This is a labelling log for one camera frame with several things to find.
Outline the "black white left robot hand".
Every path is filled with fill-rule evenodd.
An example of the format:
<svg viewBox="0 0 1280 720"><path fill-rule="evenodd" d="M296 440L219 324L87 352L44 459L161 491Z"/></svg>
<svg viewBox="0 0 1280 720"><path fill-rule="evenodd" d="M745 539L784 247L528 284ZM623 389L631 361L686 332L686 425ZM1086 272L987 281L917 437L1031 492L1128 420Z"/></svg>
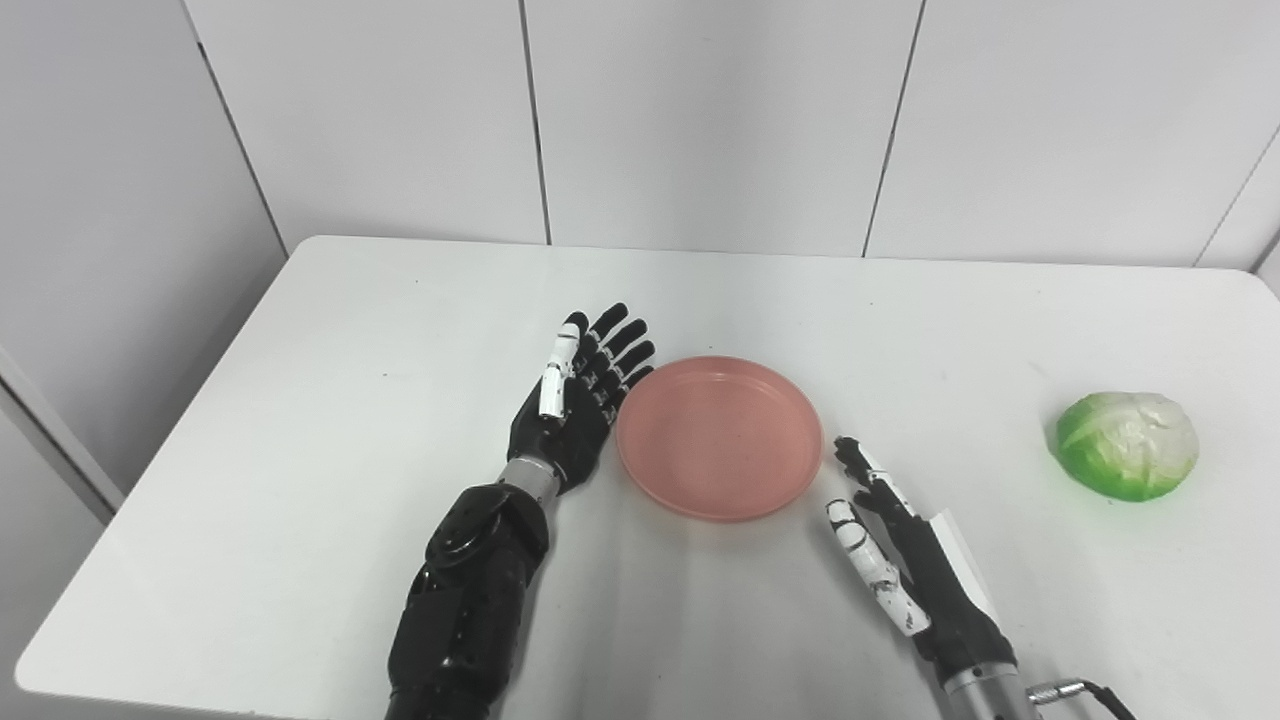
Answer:
<svg viewBox="0 0 1280 720"><path fill-rule="evenodd" d="M648 325L617 302L594 322L571 313L515 415L507 459L540 462L564 493L595 471L627 396L654 368Z"/></svg>

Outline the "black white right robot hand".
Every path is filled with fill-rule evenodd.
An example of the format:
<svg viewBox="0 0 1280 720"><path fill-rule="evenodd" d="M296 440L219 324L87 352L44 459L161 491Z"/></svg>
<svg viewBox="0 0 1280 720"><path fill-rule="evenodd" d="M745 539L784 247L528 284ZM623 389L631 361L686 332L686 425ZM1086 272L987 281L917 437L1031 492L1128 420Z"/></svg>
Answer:
<svg viewBox="0 0 1280 720"><path fill-rule="evenodd" d="M835 456L856 487L826 505L847 560L891 624L933 665L940 683L979 665L1016 666L963 537L948 512L924 518L852 437Z"/></svg>

